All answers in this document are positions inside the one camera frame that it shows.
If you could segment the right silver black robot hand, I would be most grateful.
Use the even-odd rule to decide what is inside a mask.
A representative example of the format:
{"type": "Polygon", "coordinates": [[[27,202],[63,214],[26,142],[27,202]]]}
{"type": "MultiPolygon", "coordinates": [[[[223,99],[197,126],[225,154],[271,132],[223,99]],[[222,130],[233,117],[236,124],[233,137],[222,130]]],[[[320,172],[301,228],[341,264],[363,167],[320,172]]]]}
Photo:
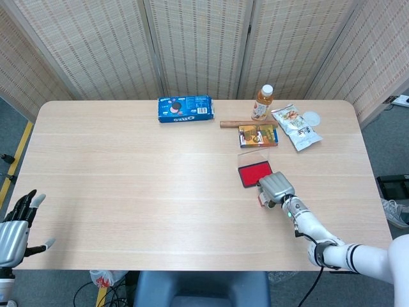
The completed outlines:
{"type": "Polygon", "coordinates": [[[261,178],[257,188],[260,205],[268,209],[282,206],[288,197],[295,195],[294,187],[280,171],[261,178]]]}

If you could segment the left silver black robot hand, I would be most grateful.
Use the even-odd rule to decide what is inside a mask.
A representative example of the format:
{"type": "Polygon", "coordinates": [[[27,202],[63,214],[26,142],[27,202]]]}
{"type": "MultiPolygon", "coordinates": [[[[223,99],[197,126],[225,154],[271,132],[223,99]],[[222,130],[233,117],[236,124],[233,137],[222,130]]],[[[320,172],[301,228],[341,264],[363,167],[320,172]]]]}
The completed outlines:
{"type": "Polygon", "coordinates": [[[1,222],[1,268],[15,268],[24,258],[43,253],[56,241],[50,238],[40,246],[27,246],[37,210],[46,198],[45,194],[36,193],[34,189],[21,197],[1,222]]]}

